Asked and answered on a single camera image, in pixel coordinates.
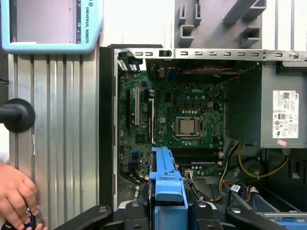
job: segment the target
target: hand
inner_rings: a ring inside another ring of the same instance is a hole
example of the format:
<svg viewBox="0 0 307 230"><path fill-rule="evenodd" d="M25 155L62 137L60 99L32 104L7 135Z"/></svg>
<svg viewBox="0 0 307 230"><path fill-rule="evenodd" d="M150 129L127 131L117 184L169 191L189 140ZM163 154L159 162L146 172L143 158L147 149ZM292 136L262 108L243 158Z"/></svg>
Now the hand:
<svg viewBox="0 0 307 230"><path fill-rule="evenodd" d="M36 204L35 184L22 172L0 162L0 214L16 229L23 230L24 224L30 222L26 207L35 216L39 212Z"/></svg>
<svg viewBox="0 0 307 230"><path fill-rule="evenodd" d="M43 224L38 224L35 230L48 230L48 228L43 229Z"/></svg>

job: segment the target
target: black knob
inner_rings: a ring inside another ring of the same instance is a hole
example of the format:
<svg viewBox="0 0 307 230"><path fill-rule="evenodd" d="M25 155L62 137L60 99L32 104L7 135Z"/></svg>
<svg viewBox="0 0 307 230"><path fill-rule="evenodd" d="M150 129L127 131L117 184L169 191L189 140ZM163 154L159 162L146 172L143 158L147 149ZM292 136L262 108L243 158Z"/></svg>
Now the black knob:
<svg viewBox="0 0 307 230"><path fill-rule="evenodd" d="M25 132L34 125L34 122L34 109L24 99L14 98L0 106L0 123L11 132Z"/></svg>

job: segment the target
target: cpu socket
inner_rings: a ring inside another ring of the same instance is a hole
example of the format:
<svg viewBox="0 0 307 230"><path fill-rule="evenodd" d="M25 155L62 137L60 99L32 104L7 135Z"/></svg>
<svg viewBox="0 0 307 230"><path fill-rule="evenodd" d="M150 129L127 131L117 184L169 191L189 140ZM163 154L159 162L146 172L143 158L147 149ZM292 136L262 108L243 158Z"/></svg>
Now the cpu socket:
<svg viewBox="0 0 307 230"><path fill-rule="evenodd" d="M173 125L176 137L202 137L202 117L177 116Z"/></svg>

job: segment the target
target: blue drive carrier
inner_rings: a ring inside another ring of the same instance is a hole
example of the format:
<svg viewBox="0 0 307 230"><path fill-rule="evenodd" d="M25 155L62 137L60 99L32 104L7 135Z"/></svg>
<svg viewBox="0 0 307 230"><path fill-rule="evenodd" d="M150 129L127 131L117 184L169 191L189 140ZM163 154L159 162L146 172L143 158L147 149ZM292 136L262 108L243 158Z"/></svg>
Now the blue drive carrier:
<svg viewBox="0 0 307 230"><path fill-rule="evenodd" d="M187 230L188 202L184 183L172 152L167 147L152 148L149 177L154 229Z"/></svg>

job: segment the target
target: dell logo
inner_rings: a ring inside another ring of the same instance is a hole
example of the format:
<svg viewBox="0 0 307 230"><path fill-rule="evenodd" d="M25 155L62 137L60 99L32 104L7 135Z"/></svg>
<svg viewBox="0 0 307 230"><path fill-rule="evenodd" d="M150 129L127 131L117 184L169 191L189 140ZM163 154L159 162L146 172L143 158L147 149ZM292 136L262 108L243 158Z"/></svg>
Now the dell logo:
<svg viewBox="0 0 307 230"><path fill-rule="evenodd" d="M192 92L203 92L202 89L192 89Z"/></svg>

